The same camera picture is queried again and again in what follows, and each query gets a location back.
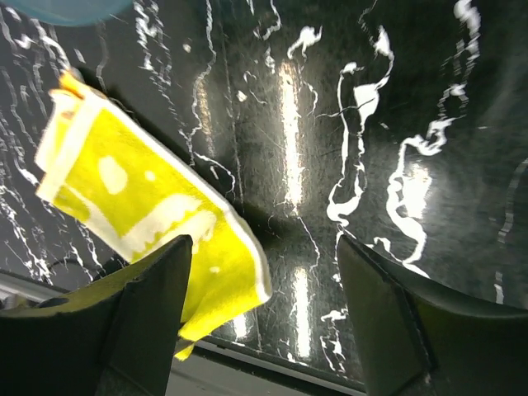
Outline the yellow patterned towel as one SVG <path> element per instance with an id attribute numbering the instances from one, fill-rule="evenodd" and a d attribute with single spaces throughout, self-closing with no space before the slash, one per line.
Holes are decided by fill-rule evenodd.
<path id="1" fill-rule="evenodd" d="M 225 198 L 73 70 L 49 94 L 54 109 L 35 155 L 44 173 L 38 197 L 129 263 L 177 236 L 192 239 L 178 360 L 270 299 L 262 245 Z"/>

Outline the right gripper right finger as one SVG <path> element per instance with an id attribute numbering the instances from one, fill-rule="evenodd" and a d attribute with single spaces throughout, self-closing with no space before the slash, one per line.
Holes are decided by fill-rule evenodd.
<path id="1" fill-rule="evenodd" d="M 343 235 L 337 263 L 369 395 L 525 395 L 527 312 L 452 290 Z"/>

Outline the teal plastic basin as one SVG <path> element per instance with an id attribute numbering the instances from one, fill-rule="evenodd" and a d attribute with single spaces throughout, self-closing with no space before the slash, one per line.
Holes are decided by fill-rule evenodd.
<path id="1" fill-rule="evenodd" d="M 44 23 L 87 26 L 117 16 L 133 0 L 6 0 L 1 4 Z"/>

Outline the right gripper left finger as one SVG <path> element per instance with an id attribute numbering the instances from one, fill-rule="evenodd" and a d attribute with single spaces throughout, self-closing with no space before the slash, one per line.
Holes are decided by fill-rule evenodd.
<path id="1" fill-rule="evenodd" d="M 179 236 L 82 289 L 2 309 L 1 393 L 97 395 L 108 378 L 130 394 L 165 394 L 191 248 Z"/>

